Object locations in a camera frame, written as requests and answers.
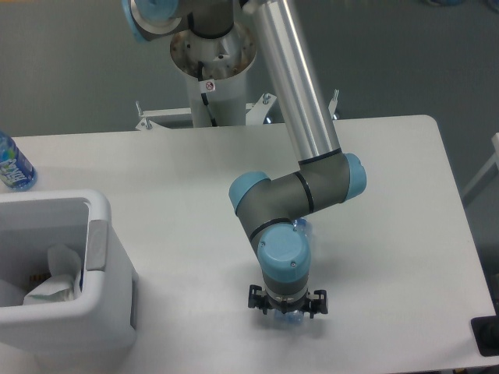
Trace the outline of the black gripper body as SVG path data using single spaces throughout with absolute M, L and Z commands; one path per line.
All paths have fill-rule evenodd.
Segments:
M 263 304 L 260 309 L 264 315 L 267 315 L 270 310 L 277 310 L 283 314 L 296 311 L 309 312 L 313 301 L 313 298 L 308 291 L 305 292 L 301 298 L 273 298 L 267 290 L 263 290 L 261 296 L 263 297 Z

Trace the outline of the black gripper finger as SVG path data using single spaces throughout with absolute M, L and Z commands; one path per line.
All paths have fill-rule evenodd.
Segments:
M 256 284 L 249 286 L 248 308 L 259 309 L 264 315 L 268 312 L 268 299 L 266 291 Z
M 313 319 L 315 315 L 327 314 L 327 291 L 315 290 L 310 296 L 310 318 Z

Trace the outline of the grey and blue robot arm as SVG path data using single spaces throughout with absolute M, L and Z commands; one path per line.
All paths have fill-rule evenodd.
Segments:
M 197 128 L 248 123 L 247 73 L 262 57 L 296 159 L 294 172 L 272 178 L 249 171 L 228 190 L 253 249 L 263 284 L 249 287 L 248 306 L 263 312 L 327 314 L 323 289 L 309 286 L 310 241 L 300 218 L 362 194 L 366 172 L 342 150 L 322 98 L 291 1 L 124 1 L 139 42 L 170 38 Z

